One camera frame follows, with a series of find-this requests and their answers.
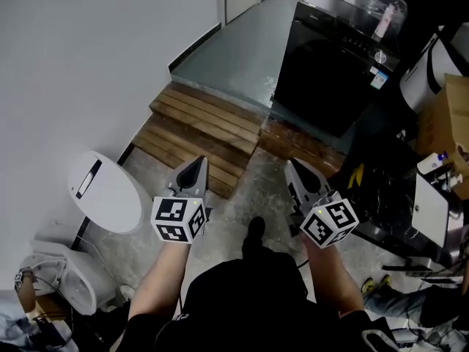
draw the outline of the sneaker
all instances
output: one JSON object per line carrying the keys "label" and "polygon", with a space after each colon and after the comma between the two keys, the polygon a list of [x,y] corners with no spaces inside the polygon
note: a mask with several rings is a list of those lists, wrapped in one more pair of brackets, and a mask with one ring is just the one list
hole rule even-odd
{"label": "sneaker", "polygon": [[366,294],[371,293],[373,291],[374,291],[374,280],[373,278],[368,278],[367,280],[365,280],[365,282],[361,286],[361,294],[365,296]]}
{"label": "sneaker", "polygon": [[135,295],[135,290],[130,285],[121,285],[119,287],[119,292],[124,298],[124,301],[132,301],[132,298]]}
{"label": "sneaker", "polygon": [[391,275],[385,275],[380,282],[380,289],[385,286],[391,287]]}
{"label": "sneaker", "polygon": [[254,240],[261,240],[265,232],[264,218],[256,216],[251,220],[248,227],[248,237]]}

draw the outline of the plastic bag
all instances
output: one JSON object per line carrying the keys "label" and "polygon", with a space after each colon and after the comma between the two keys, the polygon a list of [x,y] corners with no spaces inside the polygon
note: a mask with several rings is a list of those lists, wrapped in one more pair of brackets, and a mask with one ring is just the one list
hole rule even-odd
{"label": "plastic bag", "polygon": [[396,33],[399,33],[407,17],[407,4],[404,0],[351,0],[348,2],[365,10],[378,20],[381,20],[386,8],[393,5],[394,13],[391,18],[391,26]]}

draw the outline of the concrete floor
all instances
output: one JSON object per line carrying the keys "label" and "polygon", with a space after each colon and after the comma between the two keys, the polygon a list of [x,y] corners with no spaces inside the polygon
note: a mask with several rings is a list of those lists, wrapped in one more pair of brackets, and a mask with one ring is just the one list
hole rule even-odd
{"label": "concrete floor", "polygon": [[269,109],[300,0],[266,0],[228,24],[172,75]]}
{"label": "concrete floor", "polygon": [[[124,168],[152,197],[161,193],[171,171],[139,149],[132,152]],[[302,244],[298,239],[290,238],[285,221],[292,200],[285,186],[283,168],[281,159],[256,149],[230,199],[222,199],[208,191],[207,204],[213,208],[213,212],[205,227],[205,234],[199,236],[192,246],[182,286],[182,299],[185,298],[188,285],[202,272],[223,261],[241,258],[241,245],[247,225],[256,215],[264,217],[267,224],[265,246],[276,252],[290,253],[298,264],[304,262],[306,255]],[[139,286],[162,244],[149,224],[132,235],[118,235],[91,223],[84,238],[96,245],[117,284],[128,284],[134,288]],[[369,276],[380,280],[384,275],[381,265],[402,263],[399,257],[354,235],[339,243],[337,248],[358,285]],[[80,249],[99,260],[88,244],[81,243]],[[304,266],[300,272],[309,290],[309,298],[314,300],[309,267]],[[420,283],[401,273],[393,273],[392,276],[393,286],[405,292],[415,290]],[[402,326],[402,321],[398,321],[397,326]]]}

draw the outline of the toilet seat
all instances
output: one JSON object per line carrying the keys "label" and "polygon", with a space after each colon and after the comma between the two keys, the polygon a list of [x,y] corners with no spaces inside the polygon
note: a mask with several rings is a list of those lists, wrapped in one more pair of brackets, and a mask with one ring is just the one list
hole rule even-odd
{"label": "toilet seat", "polygon": [[152,200],[141,185],[104,155],[89,151],[70,174],[70,195],[98,226],[129,233],[149,221]]}

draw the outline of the wooden step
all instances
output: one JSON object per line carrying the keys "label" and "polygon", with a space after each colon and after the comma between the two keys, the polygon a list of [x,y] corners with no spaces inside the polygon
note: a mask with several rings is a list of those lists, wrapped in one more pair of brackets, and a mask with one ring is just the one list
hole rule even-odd
{"label": "wooden step", "polygon": [[170,84],[133,143],[176,168],[199,155],[209,161],[209,189],[229,198],[259,141],[263,119],[200,90]]}
{"label": "wooden step", "polygon": [[288,160],[299,158],[320,170],[324,176],[336,174],[345,155],[313,138],[298,127],[269,117],[262,128],[259,147]]}
{"label": "wooden step", "polygon": [[199,100],[203,100],[205,103],[211,104],[215,107],[219,107],[225,111],[230,112],[235,116],[242,117],[244,120],[253,122],[257,126],[261,126],[265,119],[264,116],[259,116],[258,114],[255,114],[251,111],[242,109],[241,107],[227,100],[220,99],[211,94],[207,94],[206,92],[203,92],[201,90],[193,89],[192,87],[178,84],[177,82],[172,82],[170,85],[168,85],[166,90],[168,89],[181,92],[182,94],[190,95],[191,97],[197,98]]}

